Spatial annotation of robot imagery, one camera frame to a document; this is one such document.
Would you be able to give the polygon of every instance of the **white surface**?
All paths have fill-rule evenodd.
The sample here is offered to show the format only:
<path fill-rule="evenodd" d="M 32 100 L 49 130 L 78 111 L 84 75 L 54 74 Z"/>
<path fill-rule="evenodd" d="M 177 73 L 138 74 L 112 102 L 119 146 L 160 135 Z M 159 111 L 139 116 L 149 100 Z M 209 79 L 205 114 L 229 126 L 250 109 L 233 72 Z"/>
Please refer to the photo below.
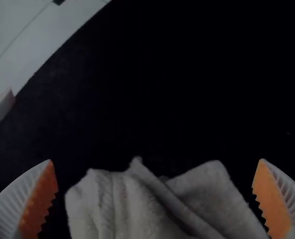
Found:
<path fill-rule="evenodd" d="M 0 56 L 50 0 L 0 0 Z"/>
<path fill-rule="evenodd" d="M 11 87 L 16 95 L 46 60 L 105 4 L 103 0 L 66 0 L 61 6 L 50 3 L 0 57 L 0 93 Z"/>

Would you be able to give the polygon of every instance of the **towel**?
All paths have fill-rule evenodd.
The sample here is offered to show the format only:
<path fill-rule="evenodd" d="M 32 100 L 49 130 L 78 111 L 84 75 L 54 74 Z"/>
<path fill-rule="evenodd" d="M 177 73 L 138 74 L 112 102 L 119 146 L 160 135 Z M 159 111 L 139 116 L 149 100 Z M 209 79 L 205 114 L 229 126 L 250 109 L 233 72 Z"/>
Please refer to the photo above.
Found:
<path fill-rule="evenodd" d="M 219 161 L 159 179 L 135 158 L 88 170 L 65 195 L 73 239 L 268 239 Z"/>

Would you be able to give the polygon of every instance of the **cloth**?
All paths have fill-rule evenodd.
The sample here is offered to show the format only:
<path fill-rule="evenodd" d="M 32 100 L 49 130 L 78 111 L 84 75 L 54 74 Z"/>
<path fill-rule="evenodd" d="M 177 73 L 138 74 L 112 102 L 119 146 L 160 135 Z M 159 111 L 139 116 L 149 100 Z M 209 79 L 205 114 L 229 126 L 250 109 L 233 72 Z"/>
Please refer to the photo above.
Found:
<path fill-rule="evenodd" d="M 135 158 L 90 169 L 65 196 L 73 239 L 267 239 L 219 161 L 160 180 Z"/>

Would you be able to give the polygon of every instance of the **white towel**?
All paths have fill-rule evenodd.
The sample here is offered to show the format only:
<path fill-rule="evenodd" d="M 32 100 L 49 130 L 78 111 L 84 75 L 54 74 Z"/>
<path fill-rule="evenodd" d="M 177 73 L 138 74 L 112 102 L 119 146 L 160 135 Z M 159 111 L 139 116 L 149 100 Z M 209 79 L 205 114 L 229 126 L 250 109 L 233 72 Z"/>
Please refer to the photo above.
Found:
<path fill-rule="evenodd" d="M 65 201 L 73 239 L 268 238 L 219 161 L 165 182 L 140 158 L 123 173 L 90 169 Z"/>

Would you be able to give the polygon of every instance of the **black cloth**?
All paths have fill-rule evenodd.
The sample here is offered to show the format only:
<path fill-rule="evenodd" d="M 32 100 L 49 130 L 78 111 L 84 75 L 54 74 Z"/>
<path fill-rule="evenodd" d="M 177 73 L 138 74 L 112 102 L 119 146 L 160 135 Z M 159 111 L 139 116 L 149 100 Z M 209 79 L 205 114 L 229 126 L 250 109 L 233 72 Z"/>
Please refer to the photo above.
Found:
<path fill-rule="evenodd" d="M 112 0 L 19 92 L 0 123 L 0 190 L 53 160 L 40 238 L 69 238 L 63 197 L 88 168 L 136 155 L 168 177 L 221 160 L 258 217 L 258 160 L 295 180 L 295 25 L 266 6 L 198 4 Z"/>

